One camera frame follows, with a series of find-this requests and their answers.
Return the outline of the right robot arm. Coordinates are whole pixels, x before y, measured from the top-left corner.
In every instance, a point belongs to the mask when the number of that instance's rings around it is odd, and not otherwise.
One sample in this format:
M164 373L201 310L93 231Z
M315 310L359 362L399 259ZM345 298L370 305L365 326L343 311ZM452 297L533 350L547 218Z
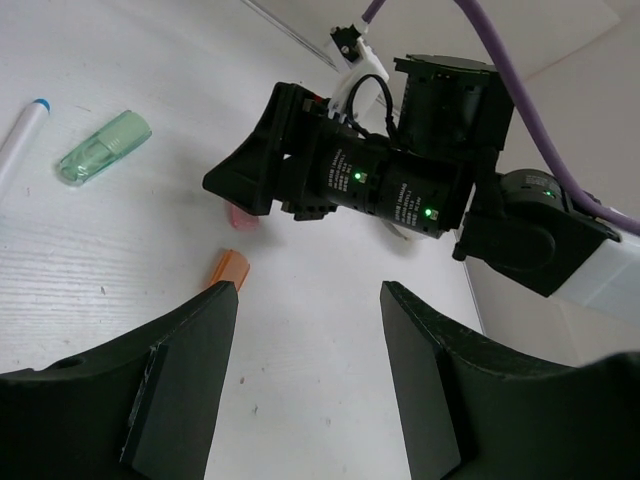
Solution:
M298 221L345 207L433 238L455 229L456 260L482 260L546 297L566 292L606 245L621 244L621 232L579 207L553 176L497 172L514 107L493 66L409 55L395 67L407 81L384 134L353 116L332 118L326 99L281 82L204 188L254 216L280 202Z

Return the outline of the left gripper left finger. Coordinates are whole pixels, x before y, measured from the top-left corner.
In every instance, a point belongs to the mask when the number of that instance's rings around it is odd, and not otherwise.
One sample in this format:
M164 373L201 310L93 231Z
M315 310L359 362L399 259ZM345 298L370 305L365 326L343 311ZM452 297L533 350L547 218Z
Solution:
M219 282L42 370L1 377L5 479L201 479L238 295Z

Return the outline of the pink translucent highlighter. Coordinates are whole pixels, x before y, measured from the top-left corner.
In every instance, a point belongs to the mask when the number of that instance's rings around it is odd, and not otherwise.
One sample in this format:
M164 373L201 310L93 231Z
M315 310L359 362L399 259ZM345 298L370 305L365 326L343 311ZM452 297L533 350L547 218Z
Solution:
M228 218L232 228L241 232L256 230L259 225L259 218L244 212L239 207L228 203Z

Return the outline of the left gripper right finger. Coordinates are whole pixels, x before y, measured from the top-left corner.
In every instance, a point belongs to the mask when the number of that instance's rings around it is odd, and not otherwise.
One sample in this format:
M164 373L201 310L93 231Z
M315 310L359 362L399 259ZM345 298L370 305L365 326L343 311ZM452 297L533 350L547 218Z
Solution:
M639 356L570 367L495 342L395 281L380 304L414 479L635 479Z

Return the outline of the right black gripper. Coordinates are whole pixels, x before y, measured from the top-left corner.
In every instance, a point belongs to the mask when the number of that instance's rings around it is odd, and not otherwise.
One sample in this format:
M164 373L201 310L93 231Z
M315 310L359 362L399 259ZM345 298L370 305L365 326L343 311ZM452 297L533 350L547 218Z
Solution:
M248 138L203 178L203 188L254 216L274 202L298 221L340 207L439 237L481 218L503 219L496 163L514 105L495 67L473 60L409 55L400 107L384 134L346 116L306 88L278 83Z

